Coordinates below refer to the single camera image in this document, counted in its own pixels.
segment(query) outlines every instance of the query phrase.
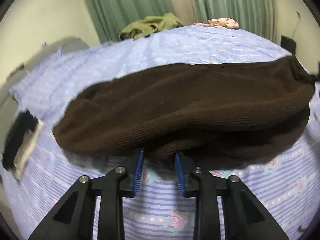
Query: pink flower decoration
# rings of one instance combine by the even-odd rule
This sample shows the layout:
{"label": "pink flower decoration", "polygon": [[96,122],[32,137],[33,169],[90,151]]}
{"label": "pink flower decoration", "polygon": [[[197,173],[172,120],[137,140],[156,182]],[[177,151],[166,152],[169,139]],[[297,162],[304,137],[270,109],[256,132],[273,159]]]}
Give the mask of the pink flower decoration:
{"label": "pink flower decoration", "polygon": [[174,228],[184,228],[188,222],[187,216],[180,211],[173,211],[170,217],[170,225]]}
{"label": "pink flower decoration", "polygon": [[221,171],[209,171],[213,176],[223,178],[223,174]]}
{"label": "pink flower decoration", "polygon": [[146,166],[143,166],[141,181],[146,183],[148,182],[149,178],[150,178],[150,170]]}
{"label": "pink flower decoration", "polygon": [[278,158],[274,158],[272,161],[270,161],[268,163],[268,167],[272,168],[272,169],[276,169],[279,166],[279,161]]}
{"label": "pink flower decoration", "polygon": [[297,187],[298,187],[299,192],[304,191],[307,187],[306,180],[305,179],[298,179],[297,180]]}

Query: hanging cord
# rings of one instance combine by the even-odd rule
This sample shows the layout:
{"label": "hanging cord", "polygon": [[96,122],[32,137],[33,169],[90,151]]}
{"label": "hanging cord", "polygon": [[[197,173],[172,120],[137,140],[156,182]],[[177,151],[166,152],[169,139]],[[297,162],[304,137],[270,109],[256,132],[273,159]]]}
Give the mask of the hanging cord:
{"label": "hanging cord", "polygon": [[297,28],[298,28],[300,20],[301,20],[301,14],[299,12],[297,12],[297,15],[298,15],[298,21],[296,23],[296,26],[295,26],[293,32],[292,32],[292,39],[293,39],[294,35],[296,34]]}

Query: ribbed brown fabric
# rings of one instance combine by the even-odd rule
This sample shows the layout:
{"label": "ribbed brown fabric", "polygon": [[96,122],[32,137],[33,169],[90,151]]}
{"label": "ribbed brown fabric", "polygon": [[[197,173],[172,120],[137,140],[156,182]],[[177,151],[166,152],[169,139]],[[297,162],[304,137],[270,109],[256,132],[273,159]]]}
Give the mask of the ribbed brown fabric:
{"label": "ribbed brown fabric", "polygon": [[87,88],[53,134],[61,148],[79,154],[144,146],[146,156],[165,163],[188,149],[195,157],[254,160],[299,138],[314,90],[295,56],[159,66]]}

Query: peach patterned cloth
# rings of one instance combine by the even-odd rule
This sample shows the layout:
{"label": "peach patterned cloth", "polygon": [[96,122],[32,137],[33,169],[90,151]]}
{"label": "peach patterned cloth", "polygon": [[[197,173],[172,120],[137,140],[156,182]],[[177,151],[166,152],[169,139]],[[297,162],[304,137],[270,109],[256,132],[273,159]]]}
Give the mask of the peach patterned cloth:
{"label": "peach patterned cloth", "polygon": [[239,23],[231,18],[219,18],[208,20],[208,23],[194,23],[193,25],[200,25],[203,27],[224,27],[227,29],[239,28]]}

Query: green curtain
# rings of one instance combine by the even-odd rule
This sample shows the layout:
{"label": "green curtain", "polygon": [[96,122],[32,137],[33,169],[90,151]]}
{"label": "green curtain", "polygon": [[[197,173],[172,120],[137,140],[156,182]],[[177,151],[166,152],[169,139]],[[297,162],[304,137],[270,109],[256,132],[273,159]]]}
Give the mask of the green curtain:
{"label": "green curtain", "polygon": [[199,22],[232,18],[241,29],[273,41],[275,36],[274,0],[195,0]]}
{"label": "green curtain", "polygon": [[172,12],[170,0],[86,0],[101,43],[119,41],[129,23]]}

